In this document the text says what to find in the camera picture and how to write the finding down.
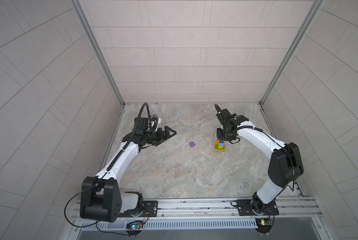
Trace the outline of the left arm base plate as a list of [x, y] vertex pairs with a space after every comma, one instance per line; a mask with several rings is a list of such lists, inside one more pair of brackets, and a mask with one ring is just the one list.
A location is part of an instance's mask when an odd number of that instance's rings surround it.
[[119, 215], [119, 218], [142, 218], [149, 214], [149, 217], [156, 217], [158, 201], [144, 201], [141, 209], [128, 210]]

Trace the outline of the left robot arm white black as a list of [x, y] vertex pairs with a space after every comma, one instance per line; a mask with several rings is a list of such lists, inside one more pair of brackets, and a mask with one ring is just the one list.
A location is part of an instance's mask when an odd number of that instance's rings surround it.
[[139, 216], [143, 210], [143, 195], [138, 192], [121, 193], [119, 184], [132, 160], [144, 146], [158, 146], [176, 135], [176, 131], [158, 125], [156, 115], [135, 118], [134, 129], [122, 139], [111, 161], [94, 177], [82, 183], [80, 217], [93, 221], [114, 222], [122, 214]]

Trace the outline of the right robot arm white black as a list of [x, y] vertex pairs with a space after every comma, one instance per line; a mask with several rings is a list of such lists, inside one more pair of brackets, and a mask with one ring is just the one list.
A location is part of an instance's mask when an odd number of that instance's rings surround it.
[[264, 215], [276, 197], [304, 173], [299, 147], [284, 143], [256, 127], [243, 115], [231, 114], [215, 104], [221, 127], [217, 128], [217, 140], [236, 144], [244, 138], [269, 158], [268, 179], [257, 190], [250, 203], [251, 211]]

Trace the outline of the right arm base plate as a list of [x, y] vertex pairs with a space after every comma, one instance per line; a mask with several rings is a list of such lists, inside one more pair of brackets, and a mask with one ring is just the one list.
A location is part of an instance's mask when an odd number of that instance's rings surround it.
[[279, 215], [278, 207], [275, 201], [270, 202], [269, 204], [261, 204], [253, 205], [252, 200], [236, 200], [234, 207], [238, 209], [239, 216], [268, 216], [271, 215]]

